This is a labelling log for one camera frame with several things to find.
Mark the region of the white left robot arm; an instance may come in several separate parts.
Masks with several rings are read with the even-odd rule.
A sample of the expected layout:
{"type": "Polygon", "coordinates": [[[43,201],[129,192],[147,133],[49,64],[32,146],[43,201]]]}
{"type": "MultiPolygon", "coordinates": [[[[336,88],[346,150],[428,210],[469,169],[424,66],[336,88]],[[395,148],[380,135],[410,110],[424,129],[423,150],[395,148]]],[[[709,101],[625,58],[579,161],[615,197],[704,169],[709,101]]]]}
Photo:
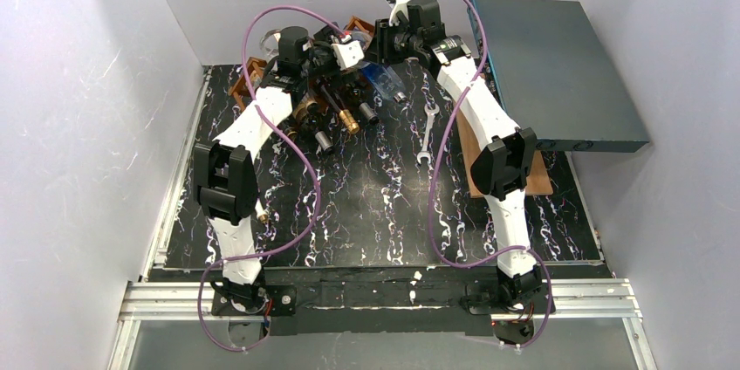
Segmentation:
{"type": "Polygon", "coordinates": [[[279,32],[277,49],[258,84],[244,74],[252,101],[235,122],[208,145],[194,148],[196,200],[216,233],[223,273],[214,291],[247,313],[269,312],[271,301],[261,274],[251,218],[262,212],[254,159],[272,134],[294,143],[279,124],[307,98],[315,78],[329,79],[352,70],[363,59],[359,42],[331,24],[315,38],[303,27],[279,32]]]}

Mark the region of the clear bottle white gold label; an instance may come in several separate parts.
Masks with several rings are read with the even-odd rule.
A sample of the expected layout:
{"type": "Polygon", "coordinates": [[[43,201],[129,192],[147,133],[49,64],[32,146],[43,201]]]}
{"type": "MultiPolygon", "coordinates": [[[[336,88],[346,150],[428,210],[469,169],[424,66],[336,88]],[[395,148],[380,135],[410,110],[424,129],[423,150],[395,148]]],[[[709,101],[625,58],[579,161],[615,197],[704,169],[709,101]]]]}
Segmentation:
{"type": "Polygon", "coordinates": [[[279,55],[279,40],[281,30],[270,30],[265,33],[259,42],[259,48],[266,61],[279,55]]]}

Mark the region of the clear bottle silver cap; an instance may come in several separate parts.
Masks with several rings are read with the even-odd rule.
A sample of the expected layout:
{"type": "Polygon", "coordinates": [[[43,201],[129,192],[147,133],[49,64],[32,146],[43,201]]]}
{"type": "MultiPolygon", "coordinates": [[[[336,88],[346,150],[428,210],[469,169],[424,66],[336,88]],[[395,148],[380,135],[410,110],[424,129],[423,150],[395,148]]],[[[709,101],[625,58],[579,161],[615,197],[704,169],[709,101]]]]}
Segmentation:
{"type": "Polygon", "coordinates": [[[370,44],[373,40],[373,36],[364,31],[347,31],[346,34],[352,39],[352,41],[358,42],[363,51],[363,54],[367,55],[368,48],[370,47],[370,44]]]}

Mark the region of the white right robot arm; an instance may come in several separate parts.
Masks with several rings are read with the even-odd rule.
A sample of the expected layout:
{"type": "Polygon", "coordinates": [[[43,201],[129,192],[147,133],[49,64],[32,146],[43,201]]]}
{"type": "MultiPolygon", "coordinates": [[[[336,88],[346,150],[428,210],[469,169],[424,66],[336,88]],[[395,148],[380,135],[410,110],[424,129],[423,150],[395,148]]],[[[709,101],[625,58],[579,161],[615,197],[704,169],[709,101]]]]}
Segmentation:
{"type": "Polygon", "coordinates": [[[386,0],[391,12],[376,21],[370,59],[382,64],[417,58],[454,101],[452,120],[463,116],[479,153],[470,167],[474,187],[493,220],[497,288],[470,294],[474,307],[528,305],[542,288],[542,268],[531,251],[525,187],[537,136],[521,128],[499,105],[467,43],[449,35],[437,0],[386,0]]]}

